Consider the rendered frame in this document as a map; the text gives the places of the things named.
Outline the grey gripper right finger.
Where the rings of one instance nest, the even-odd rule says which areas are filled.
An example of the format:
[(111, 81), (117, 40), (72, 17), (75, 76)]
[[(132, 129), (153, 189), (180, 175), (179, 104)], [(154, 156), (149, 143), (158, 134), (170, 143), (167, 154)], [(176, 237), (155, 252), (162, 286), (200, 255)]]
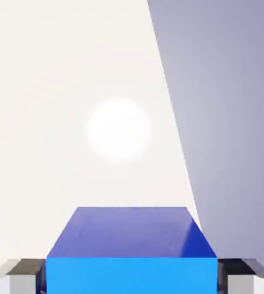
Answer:
[(219, 258), (217, 294), (264, 294), (264, 266), (252, 258)]

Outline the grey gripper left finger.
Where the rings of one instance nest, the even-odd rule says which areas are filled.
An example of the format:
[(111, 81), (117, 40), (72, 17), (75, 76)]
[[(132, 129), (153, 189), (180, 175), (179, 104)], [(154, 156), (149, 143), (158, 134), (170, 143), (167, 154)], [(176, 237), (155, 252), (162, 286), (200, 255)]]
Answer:
[(0, 294), (47, 294), (45, 259), (9, 259), (3, 263)]

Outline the small blue cube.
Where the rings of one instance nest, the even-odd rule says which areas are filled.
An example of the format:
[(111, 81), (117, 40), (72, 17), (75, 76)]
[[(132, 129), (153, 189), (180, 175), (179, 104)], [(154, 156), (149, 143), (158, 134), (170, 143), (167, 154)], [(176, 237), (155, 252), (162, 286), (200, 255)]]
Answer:
[(79, 207), (45, 268), (47, 294), (217, 294), (217, 257), (184, 207)]

